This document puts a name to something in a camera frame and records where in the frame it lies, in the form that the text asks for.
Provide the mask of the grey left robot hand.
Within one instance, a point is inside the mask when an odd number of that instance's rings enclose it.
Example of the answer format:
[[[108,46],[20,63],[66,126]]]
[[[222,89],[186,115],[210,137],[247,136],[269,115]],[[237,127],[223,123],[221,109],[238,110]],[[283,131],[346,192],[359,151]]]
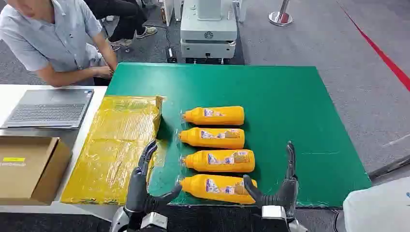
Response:
[[[157,148],[158,145],[155,140],[149,142],[143,149],[138,164],[130,175],[128,193],[124,205],[124,209],[129,215],[151,213],[157,208],[166,206],[176,198],[182,190],[181,184],[177,183],[170,192],[161,196],[152,196],[147,192],[146,179],[149,163]]]

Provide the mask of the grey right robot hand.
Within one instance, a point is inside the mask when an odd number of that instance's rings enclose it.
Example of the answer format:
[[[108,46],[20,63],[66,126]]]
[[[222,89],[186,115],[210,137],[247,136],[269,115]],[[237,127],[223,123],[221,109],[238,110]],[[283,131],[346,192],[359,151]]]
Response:
[[[293,143],[287,142],[286,151],[288,154],[288,165],[285,178],[274,195],[263,194],[252,182],[252,179],[247,174],[243,175],[243,182],[246,191],[255,201],[255,204],[262,208],[264,206],[275,205],[282,206],[285,210],[286,217],[290,220],[294,219],[294,211],[296,207],[298,195],[298,177],[295,173],[296,155]]]

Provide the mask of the person's right hand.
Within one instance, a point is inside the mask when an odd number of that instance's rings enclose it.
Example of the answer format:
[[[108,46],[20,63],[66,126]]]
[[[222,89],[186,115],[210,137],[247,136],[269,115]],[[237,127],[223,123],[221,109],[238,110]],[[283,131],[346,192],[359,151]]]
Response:
[[[109,66],[93,67],[94,76],[103,79],[111,79],[114,71]]]

